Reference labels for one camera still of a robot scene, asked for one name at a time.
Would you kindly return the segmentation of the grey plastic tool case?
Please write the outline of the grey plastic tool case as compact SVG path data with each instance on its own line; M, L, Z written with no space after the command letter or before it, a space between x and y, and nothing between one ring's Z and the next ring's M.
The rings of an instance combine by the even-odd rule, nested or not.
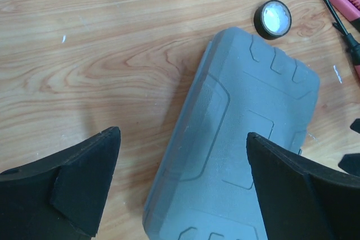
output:
M216 34L145 203L149 239L266 239L248 133L300 153L319 88L316 72L259 36Z

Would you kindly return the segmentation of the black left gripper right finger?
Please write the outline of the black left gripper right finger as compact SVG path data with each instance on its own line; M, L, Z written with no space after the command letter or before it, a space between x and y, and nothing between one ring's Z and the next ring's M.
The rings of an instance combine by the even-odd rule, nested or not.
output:
M268 239L359 239L359 177L251 132L246 141Z

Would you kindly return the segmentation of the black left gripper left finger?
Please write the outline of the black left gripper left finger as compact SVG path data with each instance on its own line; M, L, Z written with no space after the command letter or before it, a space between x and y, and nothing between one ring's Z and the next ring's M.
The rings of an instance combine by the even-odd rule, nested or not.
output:
M92 239L118 159L117 126L1 172L1 239Z

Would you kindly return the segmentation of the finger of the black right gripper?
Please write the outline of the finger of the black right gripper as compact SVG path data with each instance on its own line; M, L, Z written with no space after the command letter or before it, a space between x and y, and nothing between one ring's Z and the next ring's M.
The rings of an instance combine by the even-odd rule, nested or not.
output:
M350 129L360 133L360 118L357 118L353 121L353 123L350 125Z
M360 153L350 153L343 156L338 167L346 173L360 177Z

